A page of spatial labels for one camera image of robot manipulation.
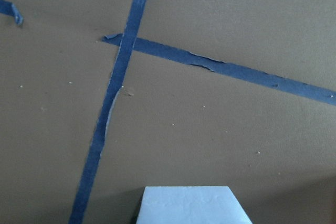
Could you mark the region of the light blue foam block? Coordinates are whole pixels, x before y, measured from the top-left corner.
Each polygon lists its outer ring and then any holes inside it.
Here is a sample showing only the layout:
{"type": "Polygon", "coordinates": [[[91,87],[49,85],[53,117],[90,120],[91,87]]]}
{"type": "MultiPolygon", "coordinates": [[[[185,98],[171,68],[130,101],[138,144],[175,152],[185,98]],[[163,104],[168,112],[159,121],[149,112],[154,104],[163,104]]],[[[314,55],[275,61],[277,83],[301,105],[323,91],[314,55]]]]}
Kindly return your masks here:
{"type": "Polygon", "coordinates": [[[251,223],[227,186],[146,186],[136,223],[251,223]]]}

